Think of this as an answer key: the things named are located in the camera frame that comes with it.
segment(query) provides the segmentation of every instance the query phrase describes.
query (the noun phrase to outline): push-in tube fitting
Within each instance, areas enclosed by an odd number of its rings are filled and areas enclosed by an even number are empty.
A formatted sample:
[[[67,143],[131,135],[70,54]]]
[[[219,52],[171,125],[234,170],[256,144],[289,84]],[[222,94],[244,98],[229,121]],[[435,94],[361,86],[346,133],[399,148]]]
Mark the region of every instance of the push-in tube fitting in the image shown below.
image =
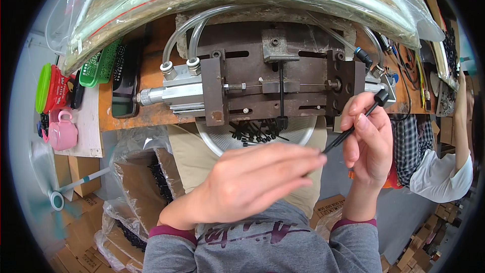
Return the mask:
[[[361,62],[365,63],[365,73],[367,74],[371,70],[372,59],[369,57],[366,51],[362,50],[360,47],[355,49],[354,54]]]

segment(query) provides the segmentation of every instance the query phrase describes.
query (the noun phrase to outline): metal bracket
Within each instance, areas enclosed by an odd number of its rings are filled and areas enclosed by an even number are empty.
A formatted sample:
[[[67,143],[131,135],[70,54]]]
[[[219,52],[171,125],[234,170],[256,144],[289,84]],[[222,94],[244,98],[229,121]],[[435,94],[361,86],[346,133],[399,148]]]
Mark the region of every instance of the metal bracket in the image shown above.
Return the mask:
[[[261,30],[263,59],[266,63],[278,61],[299,61],[300,57],[288,52],[285,30]]]

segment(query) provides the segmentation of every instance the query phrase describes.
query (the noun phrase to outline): pink mug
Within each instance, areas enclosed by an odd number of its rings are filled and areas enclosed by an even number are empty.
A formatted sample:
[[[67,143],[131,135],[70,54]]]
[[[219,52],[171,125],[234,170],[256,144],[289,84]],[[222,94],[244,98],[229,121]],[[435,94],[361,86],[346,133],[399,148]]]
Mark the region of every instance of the pink mug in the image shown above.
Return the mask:
[[[58,115],[59,121],[49,124],[48,137],[45,135],[45,131],[42,130],[44,142],[50,142],[52,148],[56,151],[70,149],[78,143],[78,129],[70,120],[62,119],[63,115],[69,115],[69,119],[72,119],[69,111],[60,111]]]

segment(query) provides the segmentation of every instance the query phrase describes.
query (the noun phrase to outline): red cup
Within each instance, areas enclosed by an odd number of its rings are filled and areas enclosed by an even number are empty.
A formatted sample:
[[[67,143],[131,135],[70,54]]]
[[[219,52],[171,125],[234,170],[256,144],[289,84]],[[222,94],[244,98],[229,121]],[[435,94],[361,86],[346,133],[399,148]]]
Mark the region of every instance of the red cup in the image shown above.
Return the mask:
[[[61,70],[56,65],[51,65],[51,81],[49,84],[49,93],[45,102],[44,114],[54,109],[64,109],[71,107],[71,94],[68,82],[73,85],[75,76],[64,77]]]

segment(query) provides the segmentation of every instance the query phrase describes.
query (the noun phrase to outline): hand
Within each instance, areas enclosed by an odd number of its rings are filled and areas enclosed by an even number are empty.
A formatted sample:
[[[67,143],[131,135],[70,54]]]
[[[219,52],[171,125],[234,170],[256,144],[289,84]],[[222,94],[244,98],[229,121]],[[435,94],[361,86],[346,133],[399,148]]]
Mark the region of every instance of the hand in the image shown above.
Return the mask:
[[[367,118],[365,112],[374,104],[374,94],[364,92],[353,96],[342,112],[341,130],[355,126],[355,131],[343,142],[343,159],[354,168],[355,180],[381,188],[392,164],[391,121],[380,106]]]
[[[202,184],[168,204],[159,224],[188,230],[197,223],[247,218],[295,189],[311,186],[312,180],[304,176],[325,163],[319,149],[297,144],[226,151]]]

